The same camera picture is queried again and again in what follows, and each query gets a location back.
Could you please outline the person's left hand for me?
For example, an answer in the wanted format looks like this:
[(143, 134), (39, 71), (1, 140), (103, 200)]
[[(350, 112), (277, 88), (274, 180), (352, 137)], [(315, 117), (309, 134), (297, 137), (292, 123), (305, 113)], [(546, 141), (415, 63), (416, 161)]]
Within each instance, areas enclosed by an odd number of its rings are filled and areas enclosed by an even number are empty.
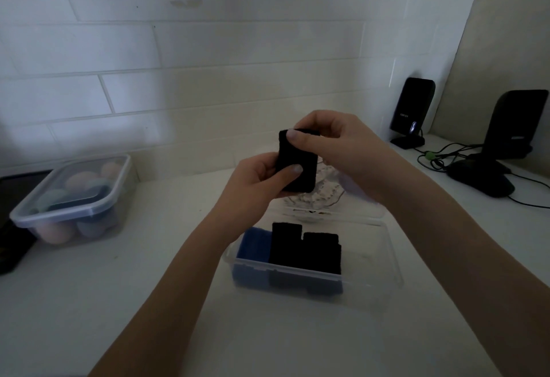
[(275, 167), (278, 153), (259, 154), (241, 160), (235, 167), (221, 196), (206, 217), (227, 243), (235, 241), (265, 214), (272, 200), (257, 193), (260, 176), (267, 167)]

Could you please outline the person's right hand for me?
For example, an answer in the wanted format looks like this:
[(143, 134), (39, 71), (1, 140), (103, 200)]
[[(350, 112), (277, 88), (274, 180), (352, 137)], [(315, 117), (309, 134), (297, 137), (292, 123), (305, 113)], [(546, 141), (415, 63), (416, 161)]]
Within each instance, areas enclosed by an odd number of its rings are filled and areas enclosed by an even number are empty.
[(316, 136), (337, 138), (344, 149), (341, 159), (324, 159), (349, 176), (369, 197), (389, 206), (389, 186), (395, 186), (402, 157), (353, 115), (316, 110), (293, 129)]

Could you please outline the black sponge pad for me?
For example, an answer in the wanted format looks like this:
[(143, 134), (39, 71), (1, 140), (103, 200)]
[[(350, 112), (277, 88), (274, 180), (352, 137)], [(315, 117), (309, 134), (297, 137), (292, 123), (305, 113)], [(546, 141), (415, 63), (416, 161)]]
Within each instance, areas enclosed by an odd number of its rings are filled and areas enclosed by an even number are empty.
[[(305, 232), (303, 234), (305, 270), (341, 275), (341, 245), (337, 234)], [(343, 293), (341, 281), (306, 276), (305, 288), (314, 296), (332, 297)]]
[(317, 154), (302, 151), (288, 142), (287, 130), (279, 131), (279, 151), (276, 161), (276, 172), (287, 166), (300, 165), (302, 173), (300, 176), (283, 188), (284, 192), (290, 193), (311, 193), (316, 186), (317, 175)]
[[(272, 224), (272, 238), (269, 263), (290, 268), (302, 267), (302, 226), (288, 222)], [(279, 290), (301, 290), (303, 279), (296, 274), (269, 271), (269, 284)]]

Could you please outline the person's right forearm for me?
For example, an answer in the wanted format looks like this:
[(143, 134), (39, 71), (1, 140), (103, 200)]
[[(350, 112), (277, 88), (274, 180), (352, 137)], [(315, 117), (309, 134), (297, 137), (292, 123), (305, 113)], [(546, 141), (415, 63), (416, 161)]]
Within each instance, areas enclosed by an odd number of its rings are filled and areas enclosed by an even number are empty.
[(504, 377), (550, 377), (550, 287), (400, 155), (375, 168), (393, 215)]

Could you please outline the person's left forearm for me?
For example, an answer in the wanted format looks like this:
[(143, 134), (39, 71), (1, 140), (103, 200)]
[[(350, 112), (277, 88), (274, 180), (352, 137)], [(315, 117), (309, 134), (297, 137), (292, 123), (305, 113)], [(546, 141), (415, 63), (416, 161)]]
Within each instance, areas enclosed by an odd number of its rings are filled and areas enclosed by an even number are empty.
[(208, 214), (87, 377), (178, 377), (222, 255), (254, 222)]

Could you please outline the clear plastic container lid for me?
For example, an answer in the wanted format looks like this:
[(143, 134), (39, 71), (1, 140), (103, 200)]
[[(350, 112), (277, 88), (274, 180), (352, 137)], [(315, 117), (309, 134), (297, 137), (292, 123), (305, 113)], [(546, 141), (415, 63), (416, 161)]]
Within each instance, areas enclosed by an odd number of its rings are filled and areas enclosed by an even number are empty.
[(369, 197), (347, 175), (322, 160), (317, 163), (316, 183), (312, 192), (287, 197), (286, 206), (321, 213), (349, 213), (381, 219), (386, 208)]

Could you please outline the blue sponge pad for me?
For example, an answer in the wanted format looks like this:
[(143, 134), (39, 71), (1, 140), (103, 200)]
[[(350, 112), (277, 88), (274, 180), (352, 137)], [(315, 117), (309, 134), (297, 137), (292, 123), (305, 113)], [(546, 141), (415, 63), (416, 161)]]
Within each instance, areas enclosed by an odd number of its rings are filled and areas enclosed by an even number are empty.
[[(237, 258), (254, 262), (268, 262), (271, 241), (271, 231), (256, 227), (249, 228), (241, 240)], [(244, 264), (234, 264), (231, 274), (237, 286), (255, 290), (267, 290), (270, 287), (267, 270), (258, 270)]]

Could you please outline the black speaker with light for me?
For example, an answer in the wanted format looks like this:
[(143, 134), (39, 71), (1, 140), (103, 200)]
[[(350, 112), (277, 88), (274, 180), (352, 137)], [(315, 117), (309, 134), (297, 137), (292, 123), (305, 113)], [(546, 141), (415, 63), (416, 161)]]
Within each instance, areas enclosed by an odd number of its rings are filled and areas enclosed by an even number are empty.
[(406, 79), (389, 127), (401, 137), (393, 138), (390, 141), (392, 144), (404, 150), (425, 144), (422, 128), (435, 90), (433, 80)]

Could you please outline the open clear plastic container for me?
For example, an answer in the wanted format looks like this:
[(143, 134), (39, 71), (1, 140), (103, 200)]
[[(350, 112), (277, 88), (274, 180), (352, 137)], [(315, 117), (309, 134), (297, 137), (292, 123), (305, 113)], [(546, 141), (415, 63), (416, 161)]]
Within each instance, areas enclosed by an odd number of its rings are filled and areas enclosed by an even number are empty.
[[(380, 219), (346, 213), (310, 212), (283, 206), (268, 209), (254, 227), (272, 231), (274, 222), (301, 225), (302, 245), (305, 232), (337, 234), (341, 245), (341, 275), (305, 270), (302, 267), (290, 268), (273, 265), (269, 262), (238, 259), (237, 252), (243, 234), (228, 247), (223, 255), (223, 260), (229, 265), (230, 272), (232, 272), (234, 264), (244, 264), (268, 272), (278, 270), (296, 274), (303, 279), (304, 287), (301, 290), (279, 290), (270, 286), (269, 289), (260, 291), (365, 310), (382, 309), (391, 294), (402, 287), (402, 275), (389, 233), (386, 225)], [(343, 293), (332, 297), (310, 295), (304, 284), (306, 276), (341, 281)]]

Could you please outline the black computer mouse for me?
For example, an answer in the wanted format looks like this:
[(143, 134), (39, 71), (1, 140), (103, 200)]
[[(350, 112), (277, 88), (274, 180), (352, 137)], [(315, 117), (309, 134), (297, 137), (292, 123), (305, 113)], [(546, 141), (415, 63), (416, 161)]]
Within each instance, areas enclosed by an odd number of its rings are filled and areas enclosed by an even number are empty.
[(515, 191), (515, 186), (506, 178), (512, 174), (511, 169), (495, 160), (466, 158), (448, 165), (445, 173), (492, 198), (505, 198)]

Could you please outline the pile of pastel makeup sponges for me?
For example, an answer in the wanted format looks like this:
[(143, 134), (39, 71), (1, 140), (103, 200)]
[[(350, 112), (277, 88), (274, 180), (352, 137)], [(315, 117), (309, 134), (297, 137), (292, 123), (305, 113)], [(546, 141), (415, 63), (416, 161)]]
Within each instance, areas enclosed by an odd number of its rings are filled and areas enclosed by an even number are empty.
[[(58, 187), (49, 187), (36, 199), (31, 214), (81, 207), (105, 198), (119, 178), (123, 168), (120, 159), (104, 162), (97, 171), (81, 170), (64, 176)], [(65, 221), (43, 221), (35, 227), (39, 237), (48, 244), (65, 244), (76, 236), (96, 239), (117, 225), (112, 208), (83, 218)]]

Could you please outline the lidded clear plastic container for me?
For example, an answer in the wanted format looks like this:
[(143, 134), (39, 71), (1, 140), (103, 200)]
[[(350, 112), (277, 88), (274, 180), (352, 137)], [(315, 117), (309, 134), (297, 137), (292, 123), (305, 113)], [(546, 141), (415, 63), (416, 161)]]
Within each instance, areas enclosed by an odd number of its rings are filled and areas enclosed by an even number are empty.
[[(120, 159), (123, 168), (119, 178), (116, 180), (112, 191), (103, 199), (81, 207), (72, 207), (67, 209), (53, 210), (47, 213), (31, 214), (36, 199), (48, 190), (49, 187), (58, 187), (58, 182), (63, 180), (64, 176), (69, 177), (74, 172), (81, 170), (97, 171), (100, 166), (110, 159)], [(9, 214), (10, 220), (18, 228), (27, 229), (37, 239), (42, 240), (35, 230), (35, 227), (43, 221), (65, 221), (73, 218), (83, 218), (104, 212), (110, 208), (117, 216), (118, 223), (110, 228), (106, 234), (100, 238), (88, 239), (82, 236), (76, 236), (65, 244), (54, 246), (70, 246), (77, 243), (91, 242), (110, 237), (118, 232), (127, 218), (127, 212), (133, 200), (135, 189), (139, 183), (139, 176), (134, 167), (131, 156), (128, 154), (118, 154), (112, 156), (103, 156), (98, 158), (88, 158), (70, 161), (51, 171)]]

